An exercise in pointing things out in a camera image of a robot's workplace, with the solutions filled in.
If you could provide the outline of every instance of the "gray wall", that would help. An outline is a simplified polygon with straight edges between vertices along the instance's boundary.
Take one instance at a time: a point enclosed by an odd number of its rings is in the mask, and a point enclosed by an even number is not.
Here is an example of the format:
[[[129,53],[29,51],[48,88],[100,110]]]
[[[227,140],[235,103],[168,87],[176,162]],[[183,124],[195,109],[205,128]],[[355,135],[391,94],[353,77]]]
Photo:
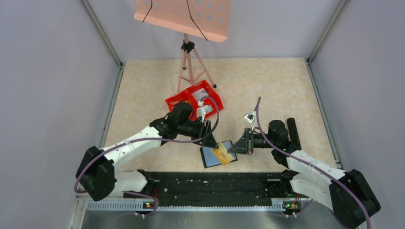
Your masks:
[[[136,21],[132,0],[89,2],[122,60],[181,57],[182,34]],[[338,4],[339,0],[232,0],[226,41],[191,40],[203,57],[308,57]]]
[[[314,62],[347,169],[382,205],[378,228],[403,228],[405,1],[353,0]]]
[[[3,0],[0,12],[0,228],[66,228],[117,67],[78,0]]]

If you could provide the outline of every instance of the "red plastic tray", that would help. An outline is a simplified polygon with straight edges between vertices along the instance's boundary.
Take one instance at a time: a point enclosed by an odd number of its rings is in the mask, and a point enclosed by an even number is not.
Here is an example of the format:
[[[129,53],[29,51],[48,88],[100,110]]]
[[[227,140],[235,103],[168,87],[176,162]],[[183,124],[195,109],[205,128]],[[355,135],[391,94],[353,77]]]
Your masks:
[[[214,101],[218,105],[219,110],[222,110],[224,108],[224,105],[222,104],[221,98],[206,80],[200,81],[187,88],[186,90],[181,91],[178,94],[166,99],[165,101],[167,103],[167,106],[169,107],[169,110],[172,111],[173,107],[178,102],[188,102],[193,107],[194,111],[194,116],[191,118],[191,120],[195,120],[197,118],[198,101],[193,97],[192,94],[202,88],[208,93],[211,98],[214,99]],[[204,105],[211,105],[211,107],[213,108],[213,111],[205,115],[206,118],[216,113],[215,105],[210,99],[204,99]]]

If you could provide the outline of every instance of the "pink tripod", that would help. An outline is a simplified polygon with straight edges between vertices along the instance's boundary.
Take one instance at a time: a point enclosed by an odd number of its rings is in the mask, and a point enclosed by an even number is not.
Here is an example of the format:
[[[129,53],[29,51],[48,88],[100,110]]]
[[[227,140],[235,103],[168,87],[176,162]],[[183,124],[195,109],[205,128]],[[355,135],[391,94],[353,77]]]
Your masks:
[[[200,76],[202,76],[204,73],[207,74],[208,78],[211,81],[211,84],[213,85],[214,88],[216,88],[216,84],[214,83],[213,78],[211,77],[210,73],[208,72],[207,67],[205,66],[203,60],[201,59],[201,56],[198,54],[197,50],[195,49],[195,44],[189,40],[189,35],[184,33],[184,41],[183,45],[181,46],[182,50],[182,56],[181,56],[181,63],[180,63],[180,72],[179,72],[179,78],[177,80],[177,93],[180,92],[180,82],[181,80],[185,80],[190,82],[191,84],[194,84]],[[200,62],[203,71],[197,76],[197,78],[194,79],[193,73],[192,73],[192,64],[191,64],[191,54],[190,52],[194,51],[195,56],[197,57],[198,61]],[[189,79],[184,78],[182,76],[183,70],[186,69],[186,57],[187,57],[187,65],[189,68]]]

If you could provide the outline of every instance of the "beige tabletop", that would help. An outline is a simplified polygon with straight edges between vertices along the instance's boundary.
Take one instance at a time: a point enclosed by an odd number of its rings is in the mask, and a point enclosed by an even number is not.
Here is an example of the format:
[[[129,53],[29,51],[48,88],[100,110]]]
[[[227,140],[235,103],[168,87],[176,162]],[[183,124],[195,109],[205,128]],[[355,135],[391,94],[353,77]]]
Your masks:
[[[259,96],[261,125],[267,131],[274,119],[284,122],[294,117],[302,149],[314,158],[336,167],[311,79],[303,58],[204,59],[218,87],[224,109],[213,135],[217,142],[236,142],[249,123],[243,119],[252,112]],[[177,86],[180,60],[129,60],[119,88],[107,134],[106,146],[128,138],[154,119],[169,111],[165,99]],[[200,72],[193,59],[193,70]],[[190,83],[182,81],[181,90]],[[215,115],[208,118],[215,121]],[[190,138],[179,136],[179,140]],[[238,161],[226,166],[204,168],[200,146],[167,143],[151,149],[127,163],[122,170],[134,171],[227,171],[280,172],[285,168],[275,162],[271,149],[255,149],[250,156],[238,155]]]

